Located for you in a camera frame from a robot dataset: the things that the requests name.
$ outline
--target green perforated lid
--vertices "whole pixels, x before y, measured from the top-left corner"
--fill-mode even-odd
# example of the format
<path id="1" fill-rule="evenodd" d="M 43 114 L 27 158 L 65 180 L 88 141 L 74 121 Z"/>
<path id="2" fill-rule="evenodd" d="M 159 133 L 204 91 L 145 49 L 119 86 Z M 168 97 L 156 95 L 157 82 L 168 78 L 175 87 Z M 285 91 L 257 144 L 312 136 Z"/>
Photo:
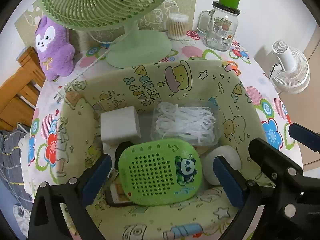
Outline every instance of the green perforated lid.
<path id="1" fill-rule="evenodd" d="M 163 205 L 192 197 L 202 181 L 196 150 L 180 139 L 134 145 L 121 154 L 119 175 L 127 197 L 138 205 Z"/>

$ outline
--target glass jar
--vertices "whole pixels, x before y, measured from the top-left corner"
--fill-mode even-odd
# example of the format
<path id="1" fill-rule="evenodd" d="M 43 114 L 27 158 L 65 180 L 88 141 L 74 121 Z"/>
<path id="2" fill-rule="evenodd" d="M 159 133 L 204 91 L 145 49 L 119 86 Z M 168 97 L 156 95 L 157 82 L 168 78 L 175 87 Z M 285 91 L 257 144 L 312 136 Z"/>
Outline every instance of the glass jar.
<path id="1" fill-rule="evenodd" d="M 227 7 L 214 1 L 211 11 L 202 11 L 199 15 L 197 29 L 204 33 L 204 44 L 209 48 L 227 51 L 230 48 L 233 36 L 238 27 L 238 15 L 240 10 Z M 201 18 L 209 14 L 209 22 L 206 30 L 200 26 Z"/>

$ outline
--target fan base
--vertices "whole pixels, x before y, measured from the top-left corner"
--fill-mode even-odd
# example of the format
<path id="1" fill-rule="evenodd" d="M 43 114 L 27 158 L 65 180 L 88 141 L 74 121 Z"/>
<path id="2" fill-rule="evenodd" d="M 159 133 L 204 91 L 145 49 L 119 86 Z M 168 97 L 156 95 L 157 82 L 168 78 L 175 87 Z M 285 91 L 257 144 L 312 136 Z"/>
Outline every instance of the fan base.
<path id="1" fill-rule="evenodd" d="M 138 30 L 110 46 L 107 61 L 114 67 L 125 68 L 156 63 L 169 55 L 172 44 L 166 33 Z"/>

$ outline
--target wooden furniture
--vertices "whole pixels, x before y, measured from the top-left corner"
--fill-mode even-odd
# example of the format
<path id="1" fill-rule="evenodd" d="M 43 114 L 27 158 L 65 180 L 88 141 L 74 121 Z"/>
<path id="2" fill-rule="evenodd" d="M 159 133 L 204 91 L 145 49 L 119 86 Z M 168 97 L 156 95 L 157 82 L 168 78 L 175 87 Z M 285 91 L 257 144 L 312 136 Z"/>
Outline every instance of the wooden furniture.
<path id="1" fill-rule="evenodd" d="M 33 84 L 42 87 L 45 81 L 38 55 L 32 47 L 19 56 L 18 62 L 21 67 L 0 87 L 0 130 L 11 131 L 18 122 L 31 126 L 34 109 L 20 96 L 35 106 L 40 92 Z"/>

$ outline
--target plush toy bow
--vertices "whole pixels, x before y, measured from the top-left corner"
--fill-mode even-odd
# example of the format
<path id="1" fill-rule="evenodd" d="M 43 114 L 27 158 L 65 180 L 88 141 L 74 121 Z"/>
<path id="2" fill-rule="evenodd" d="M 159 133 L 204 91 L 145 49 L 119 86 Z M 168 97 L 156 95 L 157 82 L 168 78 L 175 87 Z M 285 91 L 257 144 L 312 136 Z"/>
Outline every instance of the plush toy bow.
<path id="1" fill-rule="evenodd" d="M 49 66 L 49 63 L 51 63 L 52 61 L 53 61 L 52 57 L 49 57 L 48 60 L 42 62 L 43 65 L 46 65 L 47 71 L 49 70 L 49 68 L 51 68 L 51 67 Z"/>

